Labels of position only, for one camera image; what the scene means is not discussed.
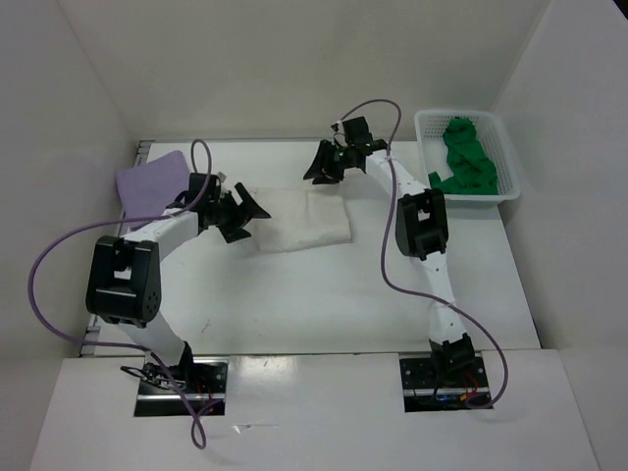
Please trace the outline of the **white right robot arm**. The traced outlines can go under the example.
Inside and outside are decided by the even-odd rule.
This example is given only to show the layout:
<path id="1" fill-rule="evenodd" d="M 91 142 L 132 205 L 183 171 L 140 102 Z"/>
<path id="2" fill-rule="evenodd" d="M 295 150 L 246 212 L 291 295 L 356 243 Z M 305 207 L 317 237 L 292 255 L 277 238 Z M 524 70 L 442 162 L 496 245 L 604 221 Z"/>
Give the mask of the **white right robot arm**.
<path id="1" fill-rule="evenodd" d="M 314 184 L 343 181 L 348 169 L 359 169 L 387 191 L 392 210 L 385 234 L 394 231 L 396 247 L 428 281 L 423 294 L 436 303 L 429 314 L 431 375 L 442 386 L 457 382 L 475 358 L 473 342 L 456 305 L 448 270 L 449 239 L 444 194 L 413 177 L 391 156 L 388 144 L 370 133 L 363 117 L 336 122 L 330 139 L 319 143 L 303 178 Z"/>

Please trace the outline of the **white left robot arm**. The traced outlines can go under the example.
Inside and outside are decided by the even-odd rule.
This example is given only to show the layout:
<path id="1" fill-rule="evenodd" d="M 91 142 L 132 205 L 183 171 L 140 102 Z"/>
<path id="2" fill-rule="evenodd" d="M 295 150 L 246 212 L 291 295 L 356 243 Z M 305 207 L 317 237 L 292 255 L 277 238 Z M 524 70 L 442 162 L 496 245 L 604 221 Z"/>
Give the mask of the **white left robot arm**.
<path id="1" fill-rule="evenodd" d="M 251 237 L 245 226 L 269 219 L 242 183 L 234 191 L 222 188 L 219 175 L 193 173 L 188 189 L 180 192 L 158 218 L 133 222 L 122 237 L 103 236 L 92 256 L 86 308 L 105 323 L 118 326 L 153 361 L 144 378 L 158 380 L 181 393 L 208 375 L 193 360 L 189 344 L 174 333 L 161 313 L 161 262 L 183 244 L 211 227 L 227 243 Z"/>

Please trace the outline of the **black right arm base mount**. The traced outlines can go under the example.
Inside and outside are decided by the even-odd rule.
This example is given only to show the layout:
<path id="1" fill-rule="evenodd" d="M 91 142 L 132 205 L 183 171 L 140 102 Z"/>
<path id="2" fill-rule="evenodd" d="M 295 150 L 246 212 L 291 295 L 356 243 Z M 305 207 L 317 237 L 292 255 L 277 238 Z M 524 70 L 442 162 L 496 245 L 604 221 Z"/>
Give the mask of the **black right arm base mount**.
<path id="1" fill-rule="evenodd" d="M 492 393 L 482 355 L 462 372 L 438 377 L 428 354 L 400 355 L 405 413 L 471 410 L 484 407 Z"/>

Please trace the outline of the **purple t shirt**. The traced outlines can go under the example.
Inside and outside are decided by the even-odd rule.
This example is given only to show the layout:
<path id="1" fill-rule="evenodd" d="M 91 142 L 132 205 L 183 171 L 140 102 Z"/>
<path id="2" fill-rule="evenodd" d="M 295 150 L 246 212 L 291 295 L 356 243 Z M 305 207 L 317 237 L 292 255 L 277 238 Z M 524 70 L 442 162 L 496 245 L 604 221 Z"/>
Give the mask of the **purple t shirt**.
<path id="1" fill-rule="evenodd" d="M 160 216 L 188 188 L 189 168 L 180 151 L 118 170 L 116 185 L 127 218 Z"/>

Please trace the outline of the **white t shirt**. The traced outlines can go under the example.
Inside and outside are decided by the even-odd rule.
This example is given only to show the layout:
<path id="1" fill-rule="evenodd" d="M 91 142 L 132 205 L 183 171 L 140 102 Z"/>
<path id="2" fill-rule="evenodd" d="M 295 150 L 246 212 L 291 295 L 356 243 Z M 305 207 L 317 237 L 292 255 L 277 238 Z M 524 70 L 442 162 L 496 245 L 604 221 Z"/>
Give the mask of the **white t shirt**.
<path id="1" fill-rule="evenodd" d="M 351 241 L 344 199 L 315 189 L 257 187 L 254 200 L 271 215 L 251 232 L 262 253 L 288 253 Z"/>

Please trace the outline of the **green t shirt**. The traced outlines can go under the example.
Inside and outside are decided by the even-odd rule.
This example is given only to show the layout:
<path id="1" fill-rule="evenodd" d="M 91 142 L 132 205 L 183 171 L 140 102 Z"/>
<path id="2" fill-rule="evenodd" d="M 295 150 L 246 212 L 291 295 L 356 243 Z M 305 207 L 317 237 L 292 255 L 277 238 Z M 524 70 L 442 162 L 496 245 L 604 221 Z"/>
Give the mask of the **green t shirt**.
<path id="1" fill-rule="evenodd" d="M 443 180 L 437 172 L 432 172 L 428 175 L 431 188 L 445 194 L 498 194 L 497 168 L 488 158 L 469 119 L 451 119 L 443 133 L 443 141 L 451 176 Z"/>

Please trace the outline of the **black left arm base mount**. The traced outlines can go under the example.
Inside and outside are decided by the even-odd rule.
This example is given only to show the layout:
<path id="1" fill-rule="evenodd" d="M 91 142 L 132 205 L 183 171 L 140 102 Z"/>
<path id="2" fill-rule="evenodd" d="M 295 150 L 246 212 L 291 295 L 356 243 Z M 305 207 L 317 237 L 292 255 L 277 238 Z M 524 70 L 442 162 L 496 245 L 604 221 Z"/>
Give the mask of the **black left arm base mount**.
<path id="1" fill-rule="evenodd" d="M 196 373 L 188 380 L 175 368 L 171 372 L 192 409 L 201 416 L 224 416 L 229 362 L 226 358 L 194 359 Z M 121 366 L 125 374 L 138 379 L 135 417 L 175 417 L 188 414 L 173 383 L 155 364 L 141 368 Z"/>

